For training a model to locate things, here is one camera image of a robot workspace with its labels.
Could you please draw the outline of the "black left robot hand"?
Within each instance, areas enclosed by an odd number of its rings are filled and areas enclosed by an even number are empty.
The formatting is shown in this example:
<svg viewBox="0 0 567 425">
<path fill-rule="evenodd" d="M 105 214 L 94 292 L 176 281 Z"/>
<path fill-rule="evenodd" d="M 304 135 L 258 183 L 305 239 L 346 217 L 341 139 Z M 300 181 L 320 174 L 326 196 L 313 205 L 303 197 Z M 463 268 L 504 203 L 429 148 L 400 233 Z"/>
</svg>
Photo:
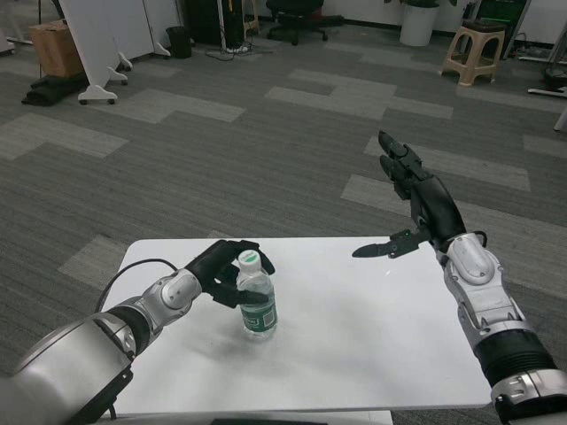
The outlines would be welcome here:
<svg viewBox="0 0 567 425">
<path fill-rule="evenodd" d="M 276 271 L 258 243 L 225 239 L 213 243 L 184 268 L 197 278 L 202 291 L 211 295 L 213 301 L 218 304 L 229 308 L 236 308 L 238 305 L 262 305 L 268 302 L 268 295 L 237 288 L 238 269 L 232 262 L 248 250 L 260 254 L 260 266 L 268 275 Z"/>
</svg>

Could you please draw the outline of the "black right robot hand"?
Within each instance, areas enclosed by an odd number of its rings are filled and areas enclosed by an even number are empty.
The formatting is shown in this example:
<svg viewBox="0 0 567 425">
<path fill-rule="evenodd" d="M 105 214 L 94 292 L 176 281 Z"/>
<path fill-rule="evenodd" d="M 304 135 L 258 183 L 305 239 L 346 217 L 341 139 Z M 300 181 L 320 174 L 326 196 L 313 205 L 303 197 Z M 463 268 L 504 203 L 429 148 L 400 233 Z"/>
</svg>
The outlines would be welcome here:
<svg viewBox="0 0 567 425">
<path fill-rule="evenodd" d="M 424 242 L 445 250 L 454 237 L 464 234 L 462 216 L 442 181 L 423 167 L 421 158 L 407 145 L 379 131 L 378 143 L 384 154 L 380 166 L 393 182 L 398 197 L 410 203 L 416 232 L 404 229 L 387 243 L 372 243 L 356 249 L 354 258 L 388 257 L 396 259 L 416 251 Z"/>
</svg>

